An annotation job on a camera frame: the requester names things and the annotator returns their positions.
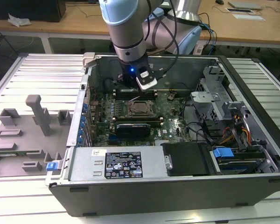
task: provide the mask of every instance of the white table leg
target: white table leg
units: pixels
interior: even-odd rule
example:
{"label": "white table leg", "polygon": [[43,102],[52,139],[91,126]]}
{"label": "white table leg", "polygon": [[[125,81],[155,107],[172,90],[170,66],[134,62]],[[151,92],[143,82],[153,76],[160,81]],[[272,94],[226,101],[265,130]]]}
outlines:
{"label": "white table leg", "polygon": [[204,42],[198,41],[195,48],[194,48],[193,55],[201,55],[203,47],[204,47]]}
{"label": "white table leg", "polygon": [[54,54],[54,50],[50,45],[49,38],[41,37],[43,48],[45,49],[46,54]]}

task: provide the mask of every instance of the sticker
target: sticker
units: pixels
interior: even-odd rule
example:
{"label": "sticker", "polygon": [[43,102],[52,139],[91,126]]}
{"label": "sticker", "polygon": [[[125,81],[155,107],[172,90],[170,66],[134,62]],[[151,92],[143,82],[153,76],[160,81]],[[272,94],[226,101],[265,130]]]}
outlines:
{"label": "sticker", "polygon": [[106,153],[105,164],[106,179],[143,177],[140,152]]}
{"label": "sticker", "polygon": [[91,156],[105,156],[107,149],[93,149]]}

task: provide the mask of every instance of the green circuit board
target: green circuit board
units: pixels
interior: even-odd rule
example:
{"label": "green circuit board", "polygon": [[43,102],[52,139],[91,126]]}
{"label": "green circuit board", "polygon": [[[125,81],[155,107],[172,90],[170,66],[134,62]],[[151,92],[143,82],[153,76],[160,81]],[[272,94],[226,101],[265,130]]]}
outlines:
{"label": "green circuit board", "polygon": [[[148,103],[152,109],[151,117],[163,117],[161,126],[152,126],[149,137],[142,139],[119,139],[118,144],[115,146],[153,146],[156,140],[168,140],[171,143],[191,141],[185,124],[182,118],[179,117],[183,98],[174,98],[172,101],[168,101],[169,94],[169,92],[158,92],[158,97],[155,100],[149,100]],[[113,116],[119,118],[131,116],[128,110],[130,102],[129,100],[115,100],[111,94],[100,93],[98,94],[98,101],[101,119],[94,122],[97,125],[97,137],[93,145],[95,147],[112,146],[108,141],[110,135],[116,136],[112,129],[110,129],[113,125],[112,118]],[[145,122],[145,119],[142,122],[134,123],[150,124]]]}

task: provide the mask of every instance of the power supply label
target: power supply label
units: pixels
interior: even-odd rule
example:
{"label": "power supply label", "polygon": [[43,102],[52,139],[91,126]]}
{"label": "power supply label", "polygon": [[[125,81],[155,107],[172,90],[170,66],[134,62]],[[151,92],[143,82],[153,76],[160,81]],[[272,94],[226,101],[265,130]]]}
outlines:
{"label": "power supply label", "polygon": [[140,178],[143,177],[140,152],[106,153],[105,178]]}

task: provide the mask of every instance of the motherboard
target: motherboard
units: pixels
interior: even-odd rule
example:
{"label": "motherboard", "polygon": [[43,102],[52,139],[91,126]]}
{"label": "motherboard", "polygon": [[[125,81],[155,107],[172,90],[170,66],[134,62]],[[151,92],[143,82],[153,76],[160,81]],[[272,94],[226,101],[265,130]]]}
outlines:
{"label": "motherboard", "polygon": [[133,99],[133,95],[100,93],[91,101],[95,126],[93,146],[155,146],[165,142],[190,141],[180,116],[184,97],[158,91]]}

